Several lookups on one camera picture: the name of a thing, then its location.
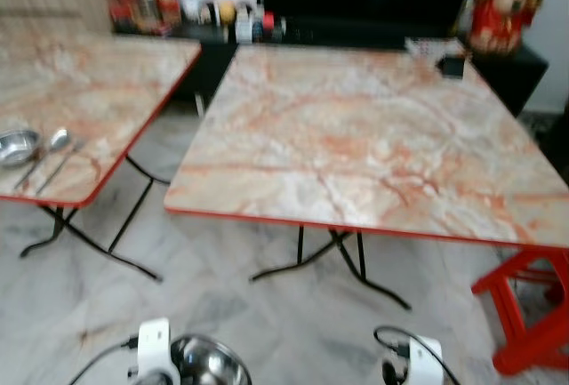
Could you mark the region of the large steel bowl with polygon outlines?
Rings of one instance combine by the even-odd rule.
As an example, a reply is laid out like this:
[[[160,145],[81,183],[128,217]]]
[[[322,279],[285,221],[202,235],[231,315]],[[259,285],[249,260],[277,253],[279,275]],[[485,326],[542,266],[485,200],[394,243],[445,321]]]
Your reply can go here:
[[[202,333],[172,341],[171,357],[181,385],[252,385],[252,376],[233,349]]]

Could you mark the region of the dark sofa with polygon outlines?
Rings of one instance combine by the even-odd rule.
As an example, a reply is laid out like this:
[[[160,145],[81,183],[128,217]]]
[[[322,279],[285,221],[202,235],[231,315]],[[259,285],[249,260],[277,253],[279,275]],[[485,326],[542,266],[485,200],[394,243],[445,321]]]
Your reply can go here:
[[[541,152],[553,165],[562,180],[568,177],[569,165],[569,116],[568,106],[557,114],[556,120],[541,135]]]

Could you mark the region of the small black box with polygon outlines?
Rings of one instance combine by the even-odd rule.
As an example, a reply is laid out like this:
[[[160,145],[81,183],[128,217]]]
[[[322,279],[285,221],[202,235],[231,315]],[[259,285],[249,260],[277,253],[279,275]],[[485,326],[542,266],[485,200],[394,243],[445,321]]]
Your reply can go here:
[[[436,61],[436,68],[440,75],[444,77],[454,77],[463,79],[464,69],[466,69],[467,56],[445,55]]]

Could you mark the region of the white patterned pack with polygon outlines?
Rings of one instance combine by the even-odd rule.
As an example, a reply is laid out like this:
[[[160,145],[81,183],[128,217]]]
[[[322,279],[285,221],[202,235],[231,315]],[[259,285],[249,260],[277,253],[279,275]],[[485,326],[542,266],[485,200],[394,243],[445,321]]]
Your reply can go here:
[[[406,38],[405,49],[413,56],[423,59],[443,57],[466,57],[466,47],[456,38]]]

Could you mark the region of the red and gold statue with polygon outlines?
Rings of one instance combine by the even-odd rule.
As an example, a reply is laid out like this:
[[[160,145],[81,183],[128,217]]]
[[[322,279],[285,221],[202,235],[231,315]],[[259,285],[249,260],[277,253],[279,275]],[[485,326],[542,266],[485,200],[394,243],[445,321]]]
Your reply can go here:
[[[473,0],[469,44],[476,54],[512,55],[543,0]]]

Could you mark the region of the yellow plush toy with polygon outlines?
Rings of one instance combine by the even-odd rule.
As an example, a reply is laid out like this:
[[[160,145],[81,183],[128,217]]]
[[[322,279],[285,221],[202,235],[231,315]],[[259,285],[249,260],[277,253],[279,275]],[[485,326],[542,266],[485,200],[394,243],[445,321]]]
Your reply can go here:
[[[231,0],[220,0],[217,3],[217,22],[220,26],[231,26],[236,19],[236,4]]]

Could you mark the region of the steel spoon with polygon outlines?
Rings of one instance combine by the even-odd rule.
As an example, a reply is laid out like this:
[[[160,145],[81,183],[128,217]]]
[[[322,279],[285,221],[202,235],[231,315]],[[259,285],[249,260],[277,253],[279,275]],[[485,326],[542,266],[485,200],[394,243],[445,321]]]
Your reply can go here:
[[[23,177],[19,178],[15,185],[13,185],[12,190],[15,191],[20,189],[21,185],[31,177],[31,174],[39,168],[40,164],[45,160],[45,158],[52,152],[57,152],[64,147],[66,147],[72,136],[66,128],[58,129],[50,139],[44,143],[44,145],[37,147],[36,152],[32,157],[32,165],[24,172]]]

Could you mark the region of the jar with orange lid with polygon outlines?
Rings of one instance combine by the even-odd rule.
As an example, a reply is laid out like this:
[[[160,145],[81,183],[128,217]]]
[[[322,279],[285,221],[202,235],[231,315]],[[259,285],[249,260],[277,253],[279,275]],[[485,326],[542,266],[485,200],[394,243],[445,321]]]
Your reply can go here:
[[[182,23],[181,0],[156,0],[156,3],[166,26],[178,27]]]

